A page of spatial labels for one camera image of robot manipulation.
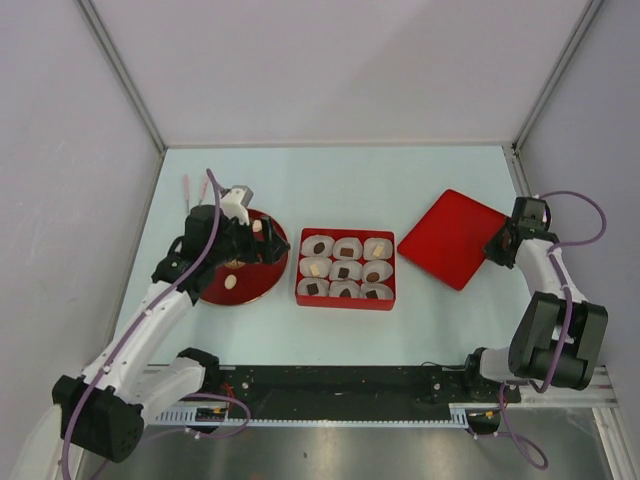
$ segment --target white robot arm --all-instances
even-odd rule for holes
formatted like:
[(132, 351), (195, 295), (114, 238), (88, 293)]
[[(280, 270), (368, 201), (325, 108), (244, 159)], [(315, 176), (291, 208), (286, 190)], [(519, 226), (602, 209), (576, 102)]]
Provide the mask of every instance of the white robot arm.
[[(252, 195), (245, 186), (224, 191), (220, 202), (224, 214), (220, 216), (215, 241), (202, 258), (215, 225), (215, 209), (202, 205), (191, 210), (184, 236), (173, 242), (158, 264), (151, 277), (153, 283), (128, 324), (80, 376), (62, 376), (54, 386), (53, 401), (62, 410), (61, 437), (65, 436), (80, 398), (89, 389), (71, 441), (121, 462), (133, 452), (145, 426), (160, 413), (203, 386), (219, 386), (218, 358), (193, 348), (180, 352), (171, 365), (148, 380), (140, 379), (154, 352), (193, 308), (218, 267), (233, 260), (275, 263), (289, 250), (289, 244), (277, 234), (268, 216), (260, 219), (261, 238), (253, 233), (246, 209)], [(192, 273), (180, 280), (189, 269)], [(158, 301), (172, 284), (177, 288)]]
[(485, 247), (490, 260), (520, 268), (532, 298), (509, 347), (471, 356), (480, 356), (479, 373), (488, 380), (538, 379), (581, 390), (593, 375), (608, 314), (571, 280), (555, 247), (558, 237), (548, 231), (549, 214), (544, 200), (518, 197), (511, 218)]

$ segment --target gray wall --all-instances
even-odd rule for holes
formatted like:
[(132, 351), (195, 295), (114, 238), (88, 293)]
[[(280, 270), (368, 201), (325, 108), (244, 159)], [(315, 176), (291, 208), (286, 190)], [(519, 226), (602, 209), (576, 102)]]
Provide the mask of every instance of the gray wall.
[(0, 3), (0, 478), (106, 341), (160, 160), (71, 1)]
[[(566, 251), (579, 288), (609, 310), (602, 358), (640, 448), (640, 2), (605, 6), (559, 90), (525, 145), (534, 190), (572, 189), (608, 214), (597, 244)], [(552, 201), (561, 239), (597, 231), (597, 214), (579, 200)]]

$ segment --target food item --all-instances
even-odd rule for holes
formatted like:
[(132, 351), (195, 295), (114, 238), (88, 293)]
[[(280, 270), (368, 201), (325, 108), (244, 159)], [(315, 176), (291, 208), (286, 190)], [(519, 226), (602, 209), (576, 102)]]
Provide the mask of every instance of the food item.
[(329, 288), (330, 297), (360, 298), (360, 287), (353, 280), (332, 282)]
[(364, 259), (388, 260), (393, 255), (393, 243), (386, 238), (367, 238), (364, 241)]
[(393, 267), (384, 260), (372, 260), (362, 267), (362, 279), (367, 283), (384, 282), (393, 275)]
[(362, 265), (355, 260), (338, 260), (333, 262), (329, 280), (360, 280), (362, 278)]
[(300, 252), (305, 257), (329, 257), (333, 252), (335, 241), (327, 235), (311, 235), (300, 246)]
[(226, 288), (227, 290), (231, 290), (236, 286), (236, 283), (238, 283), (238, 277), (233, 274), (227, 275), (227, 277), (224, 279), (224, 288)]
[(370, 300), (392, 300), (393, 292), (389, 287), (380, 283), (364, 283), (362, 296)]
[(362, 256), (362, 243), (355, 237), (341, 238), (333, 246), (337, 260), (357, 260)]
[(300, 259), (300, 273), (305, 277), (326, 278), (331, 270), (331, 260), (324, 257)]
[(298, 295), (326, 297), (329, 293), (329, 282), (321, 278), (303, 278), (298, 283)]

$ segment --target chocolate piece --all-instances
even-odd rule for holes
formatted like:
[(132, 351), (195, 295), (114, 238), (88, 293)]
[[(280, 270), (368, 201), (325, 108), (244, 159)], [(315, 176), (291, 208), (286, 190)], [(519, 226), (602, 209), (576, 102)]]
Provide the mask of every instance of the chocolate piece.
[(311, 283), (307, 285), (307, 293), (309, 295), (317, 295), (320, 293), (320, 289), (318, 288), (318, 285), (316, 285), (315, 283)]
[(378, 272), (371, 272), (367, 275), (367, 282), (369, 283), (375, 283), (378, 280), (380, 280), (380, 274)]

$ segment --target light blue table surface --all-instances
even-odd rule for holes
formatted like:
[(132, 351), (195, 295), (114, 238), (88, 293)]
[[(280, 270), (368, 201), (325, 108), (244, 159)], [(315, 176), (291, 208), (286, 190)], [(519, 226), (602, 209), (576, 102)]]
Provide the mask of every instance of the light blue table surface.
[[(118, 328), (138, 307), (156, 264), (183, 233), (182, 177), (197, 201), (205, 168), (224, 186), (249, 185), (251, 206), (273, 215), (292, 243), (278, 285), (239, 307), (199, 303), (152, 363), (186, 347), (224, 364), (410, 365), (460, 363), (476, 347), (509, 344), (529, 302), (520, 271), (485, 262), (462, 292), (402, 257), (390, 312), (299, 307), (294, 298), (304, 227), (391, 230), (399, 242), (448, 188), (511, 212), (515, 191), (500, 147), (171, 149), (166, 155)], [(207, 193), (212, 202), (213, 194)]]

